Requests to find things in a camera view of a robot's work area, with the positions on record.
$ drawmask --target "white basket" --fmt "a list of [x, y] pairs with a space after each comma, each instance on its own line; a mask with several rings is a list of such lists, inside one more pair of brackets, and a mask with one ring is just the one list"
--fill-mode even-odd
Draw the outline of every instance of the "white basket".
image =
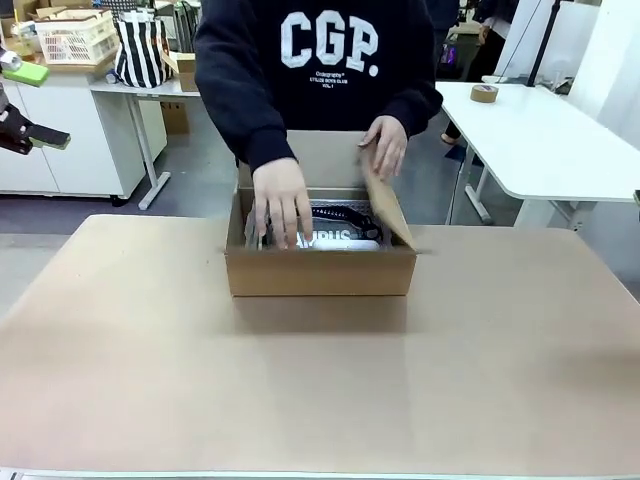
[[109, 10], [66, 9], [36, 20], [36, 32], [49, 64], [97, 65], [120, 44]]

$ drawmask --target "sweatshirt sleeve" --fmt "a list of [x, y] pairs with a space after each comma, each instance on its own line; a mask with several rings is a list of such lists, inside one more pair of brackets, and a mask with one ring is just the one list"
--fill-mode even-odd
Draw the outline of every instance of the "sweatshirt sleeve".
[[394, 95], [382, 115], [397, 118], [407, 136], [423, 132], [442, 106], [435, 87], [434, 32], [424, 0], [409, 0], [409, 50], [412, 59], [404, 90]]
[[195, 38], [196, 84], [227, 146], [251, 171], [293, 157], [274, 108], [252, 31], [249, 0], [205, 0]]
[[476, 7], [476, 11], [473, 15], [473, 19], [476, 22], [484, 23], [485, 20], [491, 18], [498, 7], [498, 0], [480, 0], [480, 3]]

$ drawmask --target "white cabinet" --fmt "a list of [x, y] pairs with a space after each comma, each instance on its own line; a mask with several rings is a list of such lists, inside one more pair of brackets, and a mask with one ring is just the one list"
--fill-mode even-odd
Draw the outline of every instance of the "white cabinet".
[[20, 94], [32, 122], [71, 134], [65, 150], [43, 150], [61, 192], [124, 193], [83, 75], [51, 75], [44, 87], [21, 85]]
[[[3, 81], [9, 101], [20, 112], [25, 112], [18, 88], [13, 82]], [[29, 155], [20, 155], [0, 149], [0, 191], [8, 192], [58, 192], [58, 186], [49, 170], [42, 150], [34, 148]]]
[[[85, 75], [52, 73], [40, 88], [5, 82], [9, 101], [33, 123], [67, 132], [65, 150], [27, 156], [0, 149], [0, 193], [129, 198], [145, 175], [123, 94], [94, 95]], [[162, 111], [145, 105], [143, 120], [157, 156], [167, 145]]]

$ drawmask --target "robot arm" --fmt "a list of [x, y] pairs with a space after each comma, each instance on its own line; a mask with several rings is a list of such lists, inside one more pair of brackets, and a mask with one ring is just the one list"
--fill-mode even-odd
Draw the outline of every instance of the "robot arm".
[[[48, 76], [42, 65], [24, 63], [20, 57], [0, 47], [0, 71], [8, 80], [39, 87]], [[49, 146], [64, 150], [71, 139], [68, 133], [32, 123], [9, 99], [0, 83], [0, 148], [27, 155], [33, 147]]]

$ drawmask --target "black cable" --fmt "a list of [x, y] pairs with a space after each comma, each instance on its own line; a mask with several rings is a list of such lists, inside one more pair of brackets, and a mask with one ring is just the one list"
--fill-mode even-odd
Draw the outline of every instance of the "black cable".
[[497, 83], [500, 83], [500, 80], [503, 79], [504, 74], [507, 72], [507, 69], [509, 68], [509, 65], [511, 65], [511, 60], [513, 60], [513, 57], [515, 56], [516, 52], [518, 51], [518, 47], [522, 43], [522, 39], [527, 34], [527, 30], [529, 29], [529, 25], [531, 25], [531, 20], [533, 20], [533, 17], [535, 16], [536, 12], [538, 11], [538, 7], [540, 6], [541, 3], [542, 3], [542, 0], [538, 0], [536, 8], [533, 10], [533, 13], [531, 14], [531, 17], [529, 18], [529, 21], [527, 22], [527, 26], [524, 27], [524, 32], [522, 32], [522, 35], [520, 36], [520, 39], [518, 40], [518, 43], [516, 44], [516, 48], [513, 49], [513, 53], [511, 54], [511, 57], [509, 57], [509, 61], [507, 62], [507, 65], [502, 70], [502, 74], [500, 75], [500, 78], [498, 78], [498, 82]]
[[361, 240], [382, 240], [382, 228], [374, 223], [369, 215], [356, 212], [352, 208], [333, 205], [328, 207], [311, 207], [314, 218], [348, 222], [362, 232]]
[[531, 69], [529, 79], [527, 80], [527, 87], [533, 87], [536, 83], [536, 77], [538, 76], [540, 65], [542, 65], [544, 54], [547, 51], [547, 45], [549, 45], [549, 39], [551, 38], [551, 33], [553, 33], [553, 26], [556, 23], [556, 18], [558, 18], [558, 12], [560, 11], [561, 3], [562, 0], [554, 0], [553, 2], [553, 6], [551, 7], [551, 15], [549, 16], [549, 21], [547, 22], [547, 28], [545, 29], [544, 35], [542, 36], [542, 42], [540, 43], [538, 54], [536, 55], [536, 59], [533, 62], [533, 68]]

